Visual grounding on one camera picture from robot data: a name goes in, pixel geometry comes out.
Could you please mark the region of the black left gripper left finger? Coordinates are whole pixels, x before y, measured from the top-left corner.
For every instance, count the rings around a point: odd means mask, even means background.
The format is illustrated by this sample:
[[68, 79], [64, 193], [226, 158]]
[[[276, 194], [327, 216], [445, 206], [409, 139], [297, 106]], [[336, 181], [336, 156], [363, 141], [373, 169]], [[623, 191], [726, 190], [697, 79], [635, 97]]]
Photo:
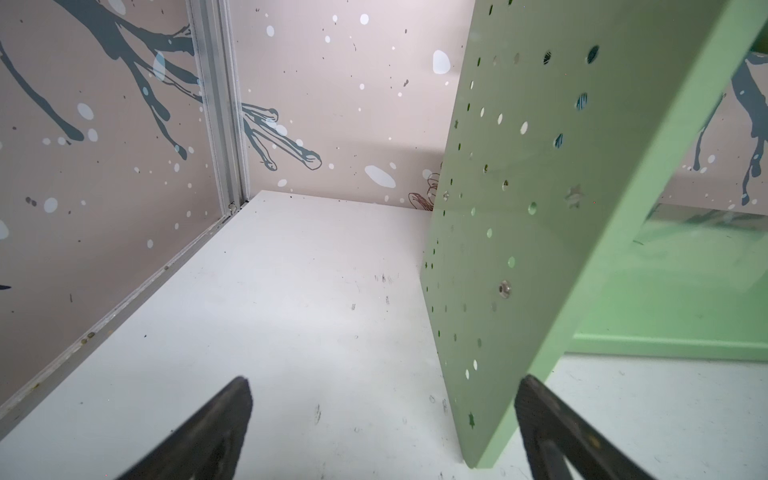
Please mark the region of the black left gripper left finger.
[[252, 408], [248, 380], [234, 378], [121, 478], [232, 479]]

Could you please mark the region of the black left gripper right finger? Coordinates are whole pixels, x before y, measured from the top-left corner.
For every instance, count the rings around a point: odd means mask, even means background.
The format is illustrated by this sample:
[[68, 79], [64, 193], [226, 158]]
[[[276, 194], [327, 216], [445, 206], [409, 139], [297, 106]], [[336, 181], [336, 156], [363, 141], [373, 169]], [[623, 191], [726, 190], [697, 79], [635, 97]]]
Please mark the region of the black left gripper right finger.
[[514, 401], [532, 478], [652, 480], [592, 425], [532, 375], [519, 384]]

